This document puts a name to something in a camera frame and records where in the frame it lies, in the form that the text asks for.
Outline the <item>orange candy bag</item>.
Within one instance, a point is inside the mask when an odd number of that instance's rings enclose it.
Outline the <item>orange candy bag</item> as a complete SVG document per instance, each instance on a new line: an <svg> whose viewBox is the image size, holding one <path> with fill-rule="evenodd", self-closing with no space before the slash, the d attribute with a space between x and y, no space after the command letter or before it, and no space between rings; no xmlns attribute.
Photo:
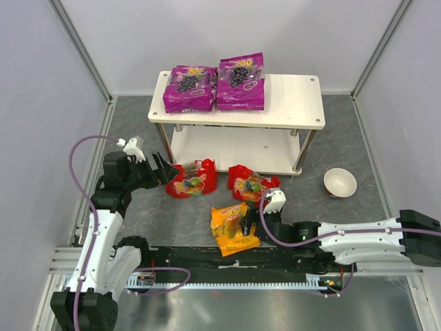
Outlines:
<svg viewBox="0 0 441 331"><path fill-rule="evenodd" d="M256 248L259 238L254 234L256 226L243 221L249 211L245 202L226 208L212 208L210 229L222 257Z"/></svg>

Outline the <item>purple candy bag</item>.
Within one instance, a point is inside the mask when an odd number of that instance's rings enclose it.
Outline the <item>purple candy bag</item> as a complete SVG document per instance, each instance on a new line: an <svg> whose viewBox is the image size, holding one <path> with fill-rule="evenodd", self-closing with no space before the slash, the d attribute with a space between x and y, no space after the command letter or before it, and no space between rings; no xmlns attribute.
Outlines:
<svg viewBox="0 0 441 331"><path fill-rule="evenodd" d="M217 85L217 68L176 66L163 93L166 113L211 112Z"/></svg>
<svg viewBox="0 0 441 331"><path fill-rule="evenodd" d="M216 93L218 110L264 110L263 53L221 59Z"/></svg>

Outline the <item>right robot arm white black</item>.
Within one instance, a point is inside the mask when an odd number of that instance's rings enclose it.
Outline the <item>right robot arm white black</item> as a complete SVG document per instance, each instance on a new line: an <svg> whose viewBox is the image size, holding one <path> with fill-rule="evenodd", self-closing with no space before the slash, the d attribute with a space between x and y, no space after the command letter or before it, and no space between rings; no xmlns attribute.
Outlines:
<svg viewBox="0 0 441 331"><path fill-rule="evenodd" d="M281 214L252 208L240 221L246 234L315 263L350 265L364 261L408 259L422 267L440 267L440 222L415 210L371 223L303 221L291 225Z"/></svg>

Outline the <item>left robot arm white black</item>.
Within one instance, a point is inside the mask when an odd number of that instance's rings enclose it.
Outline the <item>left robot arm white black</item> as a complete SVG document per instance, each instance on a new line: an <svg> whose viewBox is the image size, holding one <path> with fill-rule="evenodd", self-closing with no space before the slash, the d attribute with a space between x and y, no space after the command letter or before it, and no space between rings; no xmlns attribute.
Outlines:
<svg viewBox="0 0 441 331"><path fill-rule="evenodd" d="M125 237L114 243L132 193L171 182L175 168L155 152L152 168L142 154L110 152L103 158L103 175L90 199L90 220L78 263L50 307L62 330L113 330L118 301L137 268L151 266L146 238Z"/></svg>

